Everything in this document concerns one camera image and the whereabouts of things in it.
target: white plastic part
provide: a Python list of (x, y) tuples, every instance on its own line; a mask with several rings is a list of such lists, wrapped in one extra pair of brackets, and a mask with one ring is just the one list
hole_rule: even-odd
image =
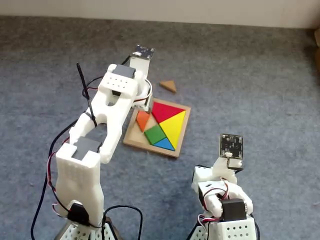
[[(56, 153), (58, 178), (55, 189), (60, 202), (70, 208), (75, 200), (80, 202), (89, 214), (89, 222), (99, 226), (104, 211), (104, 195), (100, 185), (100, 155), (88, 151), (82, 160), (72, 158), (77, 146), (64, 143)], [(60, 204), (57, 212), (67, 216)]]
[(207, 233), (202, 226), (195, 227), (190, 240), (207, 240)]
[(197, 226), (190, 240), (256, 240), (255, 220), (247, 219), (206, 223), (205, 229)]
[[(109, 66), (91, 102), (96, 123), (107, 124), (107, 136), (99, 151), (103, 164), (110, 161), (116, 149), (122, 135), (122, 125), (138, 93), (138, 82), (135, 79), (113, 74), (110, 69), (114, 68), (115, 64)], [(109, 106), (108, 104), (112, 102), (112, 90), (121, 94), (114, 105)], [(95, 127), (87, 114), (81, 114), (75, 126), (69, 131), (72, 145), (78, 141), (79, 137), (85, 137)]]
[(143, 59), (140, 57), (132, 56), (130, 58), (129, 66), (136, 69), (136, 71), (141, 71), (143, 73), (143, 79), (148, 78), (150, 60)]
[[(231, 158), (230, 167), (242, 167), (240, 159)], [(218, 157), (211, 168), (195, 166), (191, 188), (198, 193), (198, 183), (206, 181), (220, 181), (221, 178), (228, 180), (233, 184), (237, 184), (235, 171), (227, 167), (227, 158)]]
[[(58, 177), (55, 188), (60, 202), (67, 209), (74, 202), (82, 204), (89, 215), (89, 223), (96, 227), (100, 226), (104, 211), (100, 164), (110, 161), (118, 145), (122, 126), (138, 95), (138, 86), (142, 89), (141, 97), (146, 97), (150, 89), (148, 83), (143, 81), (143, 77), (148, 74), (145, 69), (146, 73), (136, 71), (132, 79), (112, 73), (116, 67), (115, 64), (108, 67), (91, 101), (97, 125), (107, 124), (107, 136), (99, 152), (88, 151), (83, 159), (72, 157), (77, 150), (74, 144), (95, 127), (88, 108), (70, 129), (69, 143), (64, 143), (56, 153)], [(115, 97), (112, 91), (119, 92), (120, 96)], [(61, 216), (67, 216), (67, 211), (61, 205), (58, 204), (56, 210)]]
[[(115, 236), (109, 227), (109, 224), (105, 224), (104, 229), (104, 239), (105, 240), (115, 240)], [(60, 232), (54, 240), (88, 240), (90, 235), (90, 240), (102, 240), (102, 229), (90, 229), (89, 227), (81, 225), (67, 224), (63, 231)]]
[(224, 221), (209, 225), (210, 240), (256, 240), (255, 220)]
[(223, 195), (227, 190), (225, 183), (228, 185), (228, 196), (231, 199), (242, 199), (246, 206), (246, 213), (251, 214), (253, 212), (253, 203), (248, 195), (242, 190), (240, 186), (229, 181), (205, 181), (199, 182), (198, 188), (201, 190), (202, 194), (205, 194), (210, 189), (215, 189), (210, 191), (204, 197), (204, 202), (206, 209), (212, 213), (215, 218), (220, 218), (223, 213), (222, 204), (216, 194)]

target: gray carpet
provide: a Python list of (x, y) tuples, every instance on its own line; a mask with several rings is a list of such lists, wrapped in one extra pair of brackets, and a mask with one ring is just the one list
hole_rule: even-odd
[[(30, 238), (50, 143), (86, 107), (76, 62), (89, 80), (138, 43), (156, 48), (154, 95), (191, 106), (191, 114), (178, 160), (119, 143), (101, 166), (105, 207), (141, 208), (143, 240), (185, 239), (201, 212), (194, 166), (212, 166), (220, 133), (240, 134), (245, 170), (238, 179), (261, 239), (319, 239), (320, 85), (311, 31), (41, 17), (0, 17), (2, 238)], [(177, 94), (159, 87), (163, 80), (175, 80)], [(48, 191), (38, 240), (53, 239), (64, 224), (53, 201)], [(135, 212), (111, 217), (125, 239), (136, 239)]]

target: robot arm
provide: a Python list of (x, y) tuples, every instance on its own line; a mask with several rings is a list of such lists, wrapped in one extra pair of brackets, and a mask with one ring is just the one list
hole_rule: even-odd
[(243, 169), (242, 156), (242, 136), (221, 134), (220, 156), (214, 165), (194, 168), (191, 187), (204, 210), (198, 217), (198, 228), (204, 228), (205, 239), (226, 240), (234, 236), (256, 239), (254, 219), (250, 216), (253, 203), (237, 185), (236, 172)]
[[(91, 101), (92, 110), (88, 107), (80, 115), (69, 131), (69, 143), (65, 142), (57, 151), (55, 189), (63, 205), (57, 207), (61, 216), (82, 225), (101, 225), (104, 195), (100, 185), (100, 164), (107, 164), (112, 158), (130, 108), (138, 107), (143, 111), (152, 108), (152, 86), (147, 76), (153, 51), (138, 45), (129, 66), (111, 64), (108, 67)], [(107, 124), (103, 142), (86, 137), (95, 124)], [(75, 211), (67, 211), (64, 207), (77, 207), (77, 215), (71, 215), (70, 212)]]

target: circuit board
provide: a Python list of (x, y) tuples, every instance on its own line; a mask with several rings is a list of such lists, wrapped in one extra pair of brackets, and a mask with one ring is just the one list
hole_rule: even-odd
[(230, 154), (230, 158), (242, 159), (243, 158), (243, 136), (232, 134), (220, 135), (220, 157), (227, 158)]

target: wooden triangle piece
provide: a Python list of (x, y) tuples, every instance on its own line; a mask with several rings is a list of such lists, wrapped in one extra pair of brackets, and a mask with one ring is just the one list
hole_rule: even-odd
[(164, 87), (165, 89), (167, 89), (173, 93), (177, 92), (175, 82), (172, 80), (171, 81), (162, 81), (162, 82), (160, 82), (160, 86)]

